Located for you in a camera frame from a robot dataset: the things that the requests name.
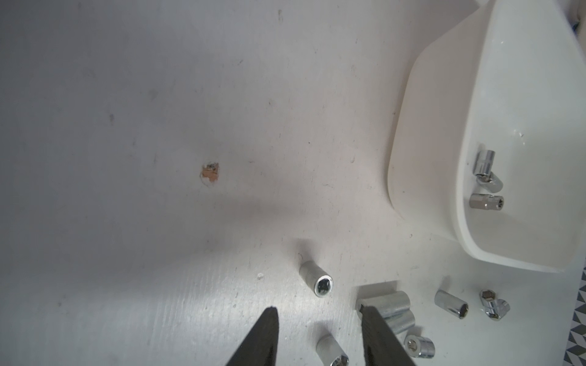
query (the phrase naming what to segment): black and white patterned cloth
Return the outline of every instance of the black and white patterned cloth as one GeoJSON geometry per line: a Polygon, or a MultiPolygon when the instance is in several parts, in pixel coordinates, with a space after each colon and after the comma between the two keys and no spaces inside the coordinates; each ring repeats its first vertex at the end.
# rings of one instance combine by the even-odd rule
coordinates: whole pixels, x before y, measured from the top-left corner
{"type": "Polygon", "coordinates": [[[586,267],[582,271],[580,290],[562,365],[586,366],[586,267]]]}

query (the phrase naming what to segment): chipped paint spot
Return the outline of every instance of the chipped paint spot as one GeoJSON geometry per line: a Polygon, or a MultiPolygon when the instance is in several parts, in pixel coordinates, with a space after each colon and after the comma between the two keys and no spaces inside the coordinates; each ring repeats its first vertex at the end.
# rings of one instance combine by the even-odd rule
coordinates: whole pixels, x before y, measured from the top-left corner
{"type": "Polygon", "coordinates": [[[218,180],[218,174],[220,170],[220,164],[208,163],[202,167],[202,173],[199,177],[202,179],[203,184],[210,186],[218,180]]]}

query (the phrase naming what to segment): scuff mark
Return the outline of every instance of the scuff mark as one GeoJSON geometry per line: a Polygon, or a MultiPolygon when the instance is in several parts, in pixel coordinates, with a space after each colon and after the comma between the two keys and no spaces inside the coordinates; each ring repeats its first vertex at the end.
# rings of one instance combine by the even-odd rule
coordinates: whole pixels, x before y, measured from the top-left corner
{"type": "Polygon", "coordinates": [[[148,91],[148,96],[151,99],[151,102],[156,99],[157,95],[159,95],[159,92],[156,89],[150,89],[148,91]]]}
{"type": "Polygon", "coordinates": [[[220,170],[219,163],[208,163],[202,167],[202,172],[199,175],[203,184],[208,187],[213,185],[218,180],[218,174],[220,170]]]}
{"type": "Polygon", "coordinates": [[[91,77],[91,78],[96,78],[96,72],[94,71],[94,69],[91,69],[89,67],[85,67],[82,71],[81,74],[85,77],[91,77]]]}
{"type": "Polygon", "coordinates": [[[176,83],[177,83],[177,79],[175,78],[175,79],[173,79],[173,82],[171,83],[171,86],[168,89],[169,94],[171,94],[171,95],[173,94],[173,90],[175,90],[175,84],[176,83]]]}

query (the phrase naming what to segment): socket opening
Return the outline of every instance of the socket opening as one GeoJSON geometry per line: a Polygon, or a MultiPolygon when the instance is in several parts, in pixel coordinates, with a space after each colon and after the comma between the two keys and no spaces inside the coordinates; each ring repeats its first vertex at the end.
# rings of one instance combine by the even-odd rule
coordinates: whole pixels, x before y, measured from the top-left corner
{"type": "Polygon", "coordinates": [[[321,277],[315,284],[315,294],[318,296],[326,296],[332,290],[332,279],[327,277],[321,277]]]}
{"type": "Polygon", "coordinates": [[[414,340],[410,340],[407,342],[407,348],[409,348],[411,351],[415,352],[415,351],[417,351],[417,343],[414,340]]]}
{"type": "Polygon", "coordinates": [[[348,366],[349,362],[350,360],[346,356],[341,355],[334,362],[332,362],[332,366],[348,366]]]}
{"type": "Polygon", "coordinates": [[[480,292],[480,296],[487,301],[496,300],[496,292],[494,292],[492,290],[482,290],[480,292]]]}
{"type": "Polygon", "coordinates": [[[468,314],[468,304],[462,305],[460,308],[460,319],[464,319],[464,317],[468,314]]]}

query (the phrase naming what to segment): white table surface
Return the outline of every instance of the white table surface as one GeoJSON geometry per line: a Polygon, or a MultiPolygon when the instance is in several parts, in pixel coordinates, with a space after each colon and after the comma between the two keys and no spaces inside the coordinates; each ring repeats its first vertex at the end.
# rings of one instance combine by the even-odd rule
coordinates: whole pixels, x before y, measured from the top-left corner
{"type": "Polygon", "coordinates": [[[0,6],[1,364],[223,366],[276,306],[277,365],[318,365],[324,331],[362,365],[353,305],[385,286],[435,343],[419,365],[561,364],[584,247],[560,274],[479,262],[387,194],[410,67],[474,1],[0,6]]]}

